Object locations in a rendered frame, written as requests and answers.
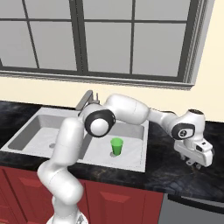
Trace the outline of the grey double-basin sink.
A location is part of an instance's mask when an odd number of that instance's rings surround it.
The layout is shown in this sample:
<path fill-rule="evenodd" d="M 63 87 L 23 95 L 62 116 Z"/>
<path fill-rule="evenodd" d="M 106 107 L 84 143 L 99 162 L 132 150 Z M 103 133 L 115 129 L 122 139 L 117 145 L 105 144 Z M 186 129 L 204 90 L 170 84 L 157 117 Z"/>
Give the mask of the grey double-basin sink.
<path fill-rule="evenodd" d="M 60 125 L 67 117 L 76 117 L 75 110 L 40 108 L 28 122 L 0 149 L 17 154 L 50 158 Z M 79 161 L 88 165 L 100 165 L 135 172 L 145 171 L 149 124 L 131 125 L 116 122 L 102 138 L 84 135 Z M 110 140 L 123 140 L 122 152 L 113 154 Z"/>

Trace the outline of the red cupboard door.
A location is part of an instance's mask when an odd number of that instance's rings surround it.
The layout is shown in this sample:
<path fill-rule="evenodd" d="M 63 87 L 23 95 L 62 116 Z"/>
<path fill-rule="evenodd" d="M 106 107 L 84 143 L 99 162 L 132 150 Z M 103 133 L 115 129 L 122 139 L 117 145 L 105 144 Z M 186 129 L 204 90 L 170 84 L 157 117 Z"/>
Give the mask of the red cupboard door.
<path fill-rule="evenodd" d="M 0 224 L 46 224 L 52 195 L 35 171 L 0 166 Z"/>
<path fill-rule="evenodd" d="M 145 192 L 140 189 L 80 180 L 79 209 L 89 224 L 142 224 Z"/>

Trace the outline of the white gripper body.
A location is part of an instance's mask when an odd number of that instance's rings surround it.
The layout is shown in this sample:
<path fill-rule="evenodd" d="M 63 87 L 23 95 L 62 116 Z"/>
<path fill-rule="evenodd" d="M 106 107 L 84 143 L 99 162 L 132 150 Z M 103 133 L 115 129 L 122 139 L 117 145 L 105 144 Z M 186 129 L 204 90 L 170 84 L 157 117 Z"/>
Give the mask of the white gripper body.
<path fill-rule="evenodd" d="M 185 162 L 191 159 L 194 164 L 208 167 L 213 162 L 213 146 L 208 141 L 176 141 L 174 150 L 180 154 Z"/>

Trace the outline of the grey metal tap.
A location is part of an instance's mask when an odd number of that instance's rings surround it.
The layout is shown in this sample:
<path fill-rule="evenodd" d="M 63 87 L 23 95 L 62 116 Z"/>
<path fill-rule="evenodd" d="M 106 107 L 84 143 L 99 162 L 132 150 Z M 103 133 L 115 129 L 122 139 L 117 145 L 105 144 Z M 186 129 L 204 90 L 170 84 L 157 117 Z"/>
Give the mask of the grey metal tap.
<path fill-rule="evenodd" d="M 82 111 L 86 105 L 91 104 L 91 103 L 97 103 L 97 104 L 99 104 L 100 101 L 99 101 L 99 98 L 98 97 L 94 98 L 94 93 L 93 93 L 92 90 L 88 90 L 82 96 L 82 98 L 80 99 L 79 103 L 76 105 L 75 109 L 77 111 Z"/>

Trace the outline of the grey dishwasher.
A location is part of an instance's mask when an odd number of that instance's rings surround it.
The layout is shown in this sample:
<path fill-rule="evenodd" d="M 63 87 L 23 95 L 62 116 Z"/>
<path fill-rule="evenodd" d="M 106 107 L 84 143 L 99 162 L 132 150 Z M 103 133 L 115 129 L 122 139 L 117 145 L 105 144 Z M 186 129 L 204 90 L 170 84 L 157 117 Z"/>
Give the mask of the grey dishwasher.
<path fill-rule="evenodd" d="M 169 194 L 166 194 L 163 197 L 158 224 L 224 224 L 224 214 L 212 213 L 173 202 L 168 200 L 168 195 Z M 214 205 L 217 207 L 224 207 L 224 203 L 216 201 L 187 197 L 182 198 L 202 202 L 208 205 Z"/>

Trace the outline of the dark-framed window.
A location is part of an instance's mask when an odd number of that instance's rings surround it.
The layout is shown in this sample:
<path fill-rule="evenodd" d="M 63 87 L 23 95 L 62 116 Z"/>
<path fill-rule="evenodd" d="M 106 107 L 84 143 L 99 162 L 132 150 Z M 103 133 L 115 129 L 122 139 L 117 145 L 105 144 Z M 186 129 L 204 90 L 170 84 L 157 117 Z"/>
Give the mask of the dark-framed window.
<path fill-rule="evenodd" d="M 194 86 L 215 0 L 0 0 L 0 75 Z"/>

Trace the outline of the green cup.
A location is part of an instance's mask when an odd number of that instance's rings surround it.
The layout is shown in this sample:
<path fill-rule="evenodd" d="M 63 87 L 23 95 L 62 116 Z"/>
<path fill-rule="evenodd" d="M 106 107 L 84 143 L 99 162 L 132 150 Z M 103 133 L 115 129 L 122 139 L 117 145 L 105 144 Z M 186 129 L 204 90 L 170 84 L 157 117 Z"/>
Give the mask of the green cup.
<path fill-rule="evenodd" d="M 112 138 L 110 140 L 113 154 L 119 156 L 122 152 L 123 140 L 119 137 Z"/>

